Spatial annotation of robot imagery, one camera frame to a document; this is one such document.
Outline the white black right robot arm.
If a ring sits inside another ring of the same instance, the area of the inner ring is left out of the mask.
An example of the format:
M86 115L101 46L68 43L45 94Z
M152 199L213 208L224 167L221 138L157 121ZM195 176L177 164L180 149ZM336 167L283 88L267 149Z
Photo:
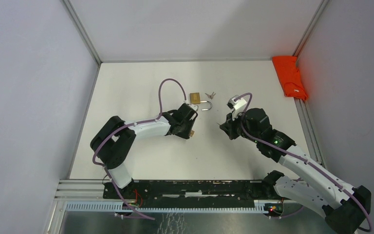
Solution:
M272 171L262 185L266 198L274 199L278 195L289 198L324 218L338 234L372 230L361 227L364 221L370 221L371 192L364 186L354 187L344 182L312 160L292 138L273 128L263 109L252 108L237 116L229 113L219 127L230 140L243 137L256 143L263 156L301 178L297 182Z

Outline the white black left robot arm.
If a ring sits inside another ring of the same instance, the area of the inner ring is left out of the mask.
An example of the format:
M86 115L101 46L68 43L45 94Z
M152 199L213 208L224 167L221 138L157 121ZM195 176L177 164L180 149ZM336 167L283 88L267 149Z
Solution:
M115 192L121 198L133 194L132 176L124 165L133 143L150 137L177 136L189 139L198 106L183 103L178 109L141 121L124 121L111 117L90 142L94 155L102 161L107 175L115 183Z

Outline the large brass padlock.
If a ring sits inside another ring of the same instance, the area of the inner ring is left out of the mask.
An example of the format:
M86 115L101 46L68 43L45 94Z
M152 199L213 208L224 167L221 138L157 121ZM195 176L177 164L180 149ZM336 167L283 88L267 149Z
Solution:
M202 100L200 93L190 93L189 94L189 102L192 107L194 107L196 110L201 111L209 111L212 109L213 104L208 100ZM200 108L199 105L201 104L207 104L207 107Z

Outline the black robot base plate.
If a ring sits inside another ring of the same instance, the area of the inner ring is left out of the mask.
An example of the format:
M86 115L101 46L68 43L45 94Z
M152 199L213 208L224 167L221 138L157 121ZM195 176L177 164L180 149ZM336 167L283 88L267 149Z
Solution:
M252 208L254 201L283 201L262 180L134 180L122 189L104 183L104 199L135 201L141 208Z

